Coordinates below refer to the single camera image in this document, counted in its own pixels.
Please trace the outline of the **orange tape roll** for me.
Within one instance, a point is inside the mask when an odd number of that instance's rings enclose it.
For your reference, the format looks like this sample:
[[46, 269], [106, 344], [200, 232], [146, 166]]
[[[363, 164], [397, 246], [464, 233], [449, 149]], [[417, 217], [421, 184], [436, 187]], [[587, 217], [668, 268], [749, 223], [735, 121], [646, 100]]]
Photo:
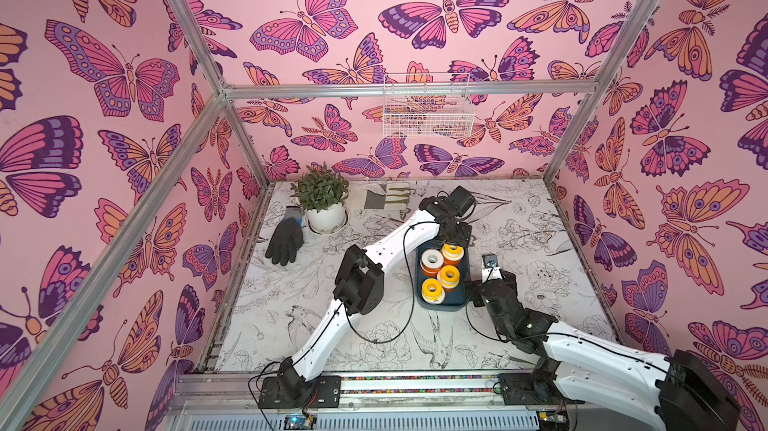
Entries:
[[436, 277], [444, 266], [444, 256], [439, 249], [426, 249], [420, 255], [420, 269], [427, 277]]

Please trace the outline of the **small yellow white tape roll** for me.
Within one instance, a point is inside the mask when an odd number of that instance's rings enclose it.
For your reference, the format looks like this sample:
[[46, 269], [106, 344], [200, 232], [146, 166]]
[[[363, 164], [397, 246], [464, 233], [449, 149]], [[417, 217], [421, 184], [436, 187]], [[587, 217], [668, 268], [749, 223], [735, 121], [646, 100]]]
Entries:
[[460, 284], [461, 273], [456, 266], [445, 265], [438, 272], [436, 279], [445, 292], [451, 292]]

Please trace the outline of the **teal plastic storage box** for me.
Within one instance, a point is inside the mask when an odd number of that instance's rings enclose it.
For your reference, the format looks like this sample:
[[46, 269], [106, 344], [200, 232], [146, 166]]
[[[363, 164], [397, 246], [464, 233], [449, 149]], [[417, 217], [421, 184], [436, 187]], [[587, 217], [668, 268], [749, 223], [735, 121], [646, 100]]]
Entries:
[[416, 301], [417, 303], [424, 307], [425, 309], [429, 310], [438, 310], [438, 311], [458, 311], [460, 308], [466, 305], [468, 301], [468, 291], [467, 291], [467, 285], [470, 281], [470, 266], [469, 266], [469, 258], [468, 258], [468, 251], [465, 250], [465, 256], [463, 260], [456, 266], [460, 273], [461, 273], [461, 281], [458, 287], [451, 292], [445, 292], [445, 299], [442, 304], [434, 305], [429, 304], [423, 301], [422, 295], [421, 295], [421, 285], [423, 281], [427, 278], [435, 278], [436, 277], [427, 277], [425, 276], [420, 269], [420, 255], [421, 253], [426, 249], [439, 249], [441, 250], [442, 246], [444, 244], [437, 240], [432, 239], [430, 241], [427, 241], [426, 243], [420, 245], [417, 248], [417, 272], [416, 277], [414, 278], [414, 291], [416, 293]]

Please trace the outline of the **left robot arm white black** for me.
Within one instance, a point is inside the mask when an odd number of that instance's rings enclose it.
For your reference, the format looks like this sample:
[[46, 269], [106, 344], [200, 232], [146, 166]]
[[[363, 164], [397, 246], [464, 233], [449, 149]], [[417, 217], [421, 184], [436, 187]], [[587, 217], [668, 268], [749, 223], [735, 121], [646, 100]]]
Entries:
[[375, 243], [347, 248], [334, 280], [333, 299], [319, 327], [278, 368], [279, 389], [288, 399], [300, 401], [311, 394], [330, 354], [355, 329], [356, 317], [379, 305], [387, 273], [400, 264], [409, 265], [410, 253], [434, 238], [445, 244], [469, 245], [471, 225], [465, 218], [475, 204], [472, 193], [458, 186], [448, 195], [422, 199], [408, 220]]

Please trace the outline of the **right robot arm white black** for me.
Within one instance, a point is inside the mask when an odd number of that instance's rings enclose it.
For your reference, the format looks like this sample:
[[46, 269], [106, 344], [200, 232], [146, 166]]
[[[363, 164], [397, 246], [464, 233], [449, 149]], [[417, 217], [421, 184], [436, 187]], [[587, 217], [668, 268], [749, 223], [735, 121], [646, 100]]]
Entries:
[[496, 340], [538, 356], [533, 388], [583, 401], [655, 430], [734, 430], [741, 407], [694, 354], [641, 351], [585, 333], [553, 315], [525, 307], [516, 277], [492, 271], [468, 295], [486, 309]]

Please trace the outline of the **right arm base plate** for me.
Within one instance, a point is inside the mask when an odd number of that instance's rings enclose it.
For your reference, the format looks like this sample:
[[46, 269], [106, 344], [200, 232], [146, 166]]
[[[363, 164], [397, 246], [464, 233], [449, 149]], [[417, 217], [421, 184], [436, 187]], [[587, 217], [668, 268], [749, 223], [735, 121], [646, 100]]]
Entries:
[[497, 393], [507, 406], [556, 405], [563, 399], [551, 379], [536, 373], [501, 373], [497, 383]]

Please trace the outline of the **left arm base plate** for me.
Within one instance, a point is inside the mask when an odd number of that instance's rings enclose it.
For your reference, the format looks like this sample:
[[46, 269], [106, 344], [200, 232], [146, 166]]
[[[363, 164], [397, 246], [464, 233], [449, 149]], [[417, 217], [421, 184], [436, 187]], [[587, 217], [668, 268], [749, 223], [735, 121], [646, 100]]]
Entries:
[[262, 409], [337, 408], [341, 398], [340, 376], [320, 376], [309, 382], [268, 377], [261, 385], [258, 404]]

